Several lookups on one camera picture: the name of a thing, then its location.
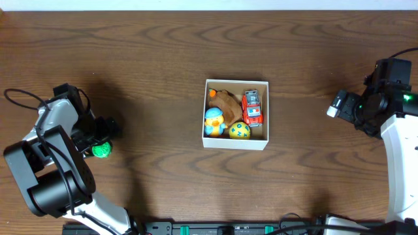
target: brown table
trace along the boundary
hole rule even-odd
[[[98,191],[139,219],[384,219],[383,142],[325,112],[339,89],[361,93],[376,60],[417,39],[418,12],[6,12],[0,89],[47,99],[68,82],[96,115],[114,116],[123,138],[87,162]],[[418,87],[418,53],[402,58],[415,63]],[[264,151],[202,147],[208,78],[270,82]],[[3,96],[0,105],[4,149],[37,114]],[[65,220],[32,215],[4,160],[0,191],[0,233],[60,234]]]

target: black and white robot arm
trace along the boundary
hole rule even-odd
[[[99,234],[138,234],[127,211],[95,191],[84,157],[92,147],[109,143],[118,126],[112,118],[95,118],[89,104],[84,108],[79,91],[68,84],[54,88],[55,97],[38,107],[35,127],[6,148],[5,160],[35,215],[75,219]],[[54,163],[57,170],[35,175]]]
[[[418,95],[411,93],[410,73],[410,61],[381,59],[366,77],[361,96],[341,90],[327,112],[383,139],[389,173],[387,223],[418,221]]]

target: toy duck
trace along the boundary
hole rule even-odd
[[[219,108],[209,108],[204,114],[204,132],[210,137],[218,137],[223,134],[223,130],[227,128],[224,124],[222,116],[223,112]]]

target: box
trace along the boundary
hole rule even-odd
[[[263,113],[263,125],[251,128],[251,138],[249,140],[231,139],[228,135],[220,136],[218,138],[206,137],[204,134],[204,113],[209,109],[209,89],[215,89],[216,91],[227,90],[230,94],[234,95],[235,99],[238,101],[241,101],[245,91],[256,89],[259,92],[261,112]],[[204,148],[263,150],[268,143],[268,118],[268,82],[206,80],[202,121],[202,141]]]

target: red toy truck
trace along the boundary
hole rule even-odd
[[[263,114],[257,90],[246,91],[242,96],[242,117],[250,127],[258,127],[263,124]]]

